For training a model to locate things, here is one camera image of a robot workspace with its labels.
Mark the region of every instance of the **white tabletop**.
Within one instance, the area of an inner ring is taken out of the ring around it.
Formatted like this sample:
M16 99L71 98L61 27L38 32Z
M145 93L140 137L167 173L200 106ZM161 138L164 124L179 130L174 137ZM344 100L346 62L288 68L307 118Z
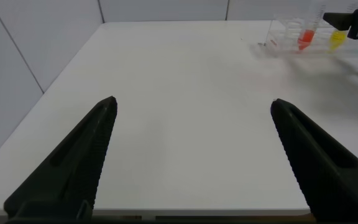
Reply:
M0 149L10 194L100 100L117 98L95 214L310 212L270 115L295 104L358 156L358 77L260 58L269 21L102 25Z

